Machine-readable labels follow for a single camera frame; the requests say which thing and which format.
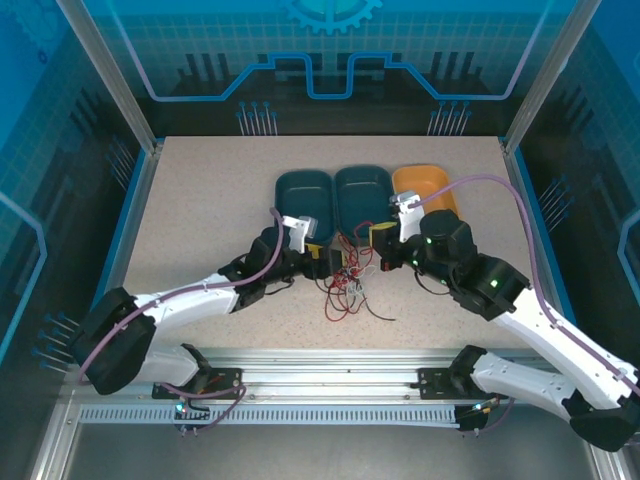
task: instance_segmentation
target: speckled countertop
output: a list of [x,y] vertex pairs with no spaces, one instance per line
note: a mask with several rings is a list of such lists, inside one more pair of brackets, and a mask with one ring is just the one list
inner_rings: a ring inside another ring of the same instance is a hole
[[[282,173],[320,168],[333,174],[365,163],[390,172],[430,163],[444,168],[450,179],[474,173],[507,177],[495,137],[170,137],[125,287],[131,293],[171,289],[200,280],[247,251],[273,222],[268,210]],[[510,194],[495,184],[473,183],[455,195],[480,251],[500,256],[530,277],[526,241]],[[168,340],[241,348],[525,347],[451,298],[421,290],[407,268],[377,272],[366,279],[365,288],[374,311],[396,322],[366,311],[328,322],[324,295],[301,280],[241,312],[172,332]]]

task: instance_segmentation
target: plastic container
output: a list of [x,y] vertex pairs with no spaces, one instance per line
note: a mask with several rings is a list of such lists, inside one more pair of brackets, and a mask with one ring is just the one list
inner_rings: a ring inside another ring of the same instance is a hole
[[335,189],[322,170],[287,172],[276,182],[276,208],[281,215],[307,216],[318,221],[309,243],[327,246],[336,234]]
[[[427,198],[447,185],[449,185],[447,172],[435,165],[410,165],[399,168],[393,173],[393,189],[396,193],[413,190],[420,195],[420,198]],[[458,205],[451,190],[434,198],[422,208],[424,213],[450,209],[458,215]]]
[[393,195],[391,175],[375,165],[347,167],[336,173],[335,185],[338,200],[338,229],[354,245],[369,243],[369,227],[354,229],[363,222],[391,221],[389,198]]

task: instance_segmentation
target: orange bowl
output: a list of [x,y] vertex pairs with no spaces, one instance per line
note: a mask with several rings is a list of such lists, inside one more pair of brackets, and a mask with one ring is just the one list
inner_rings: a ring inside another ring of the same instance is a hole
[[[399,168],[393,173],[395,193],[413,190],[420,195],[420,198],[427,198],[447,185],[449,185],[447,172],[435,165],[410,165]],[[458,205],[451,190],[424,204],[422,208],[424,213],[450,209],[458,215]]]

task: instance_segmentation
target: robotic arm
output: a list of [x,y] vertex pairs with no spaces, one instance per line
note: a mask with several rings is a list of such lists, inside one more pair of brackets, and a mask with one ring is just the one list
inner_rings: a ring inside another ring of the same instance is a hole
[[[499,258],[478,253],[468,224],[450,210],[424,215],[422,208],[411,207],[418,200],[412,192],[396,196],[392,203],[399,222],[371,229],[381,269],[408,265],[416,274],[446,284],[462,308],[518,335],[559,372],[514,364],[469,345],[449,368],[451,384],[466,396],[481,390],[523,400],[568,421],[578,435],[602,449],[621,448],[640,426],[638,370],[544,303],[547,315],[524,275]],[[283,224],[289,228],[288,246],[279,253],[277,230],[270,227],[247,255],[201,282],[135,297],[123,288],[108,292],[69,341],[71,354],[84,364],[81,371],[88,366],[86,374],[98,393],[110,394],[131,382],[206,391],[215,373],[204,357],[191,345],[163,345],[164,332],[246,308],[272,283],[291,282],[296,275],[324,279],[342,268],[339,251],[305,250],[305,238],[313,235],[312,219],[284,217]]]
[[[306,251],[315,220],[284,217],[288,246],[277,252],[278,229],[269,227],[253,241],[251,250],[200,282],[168,292],[132,296],[122,287],[107,292],[76,328],[69,351],[101,395],[131,382],[163,382],[190,393],[200,392],[215,375],[191,345],[168,346],[164,334],[207,316],[237,312],[260,300],[268,285],[292,283],[296,275],[324,279],[342,268],[342,253],[320,248]],[[274,259],[270,268],[268,264]],[[239,286],[243,280],[255,281]],[[116,328],[130,318],[122,329]],[[113,330],[112,339],[105,342]]]
[[517,398],[563,418],[602,449],[624,446],[640,426],[638,370],[545,302],[547,315],[529,280],[507,262],[478,253],[469,225],[454,212],[423,215],[422,208],[409,207],[419,201],[413,192],[392,201],[399,225],[371,234],[381,268],[406,264],[446,284],[462,308],[517,335],[560,372],[517,365],[469,345],[449,368],[459,392],[480,389]]

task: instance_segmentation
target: glass panel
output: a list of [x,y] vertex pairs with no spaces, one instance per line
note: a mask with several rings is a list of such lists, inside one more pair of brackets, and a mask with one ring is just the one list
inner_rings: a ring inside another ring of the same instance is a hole
[[521,145],[578,325],[636,365],[638,18],[638,2],[602,2]]
[[499,135],[574,0],[90,0],[159,135]]
[[55,2],[0,6],[0,478],[22,478],[139,147]]

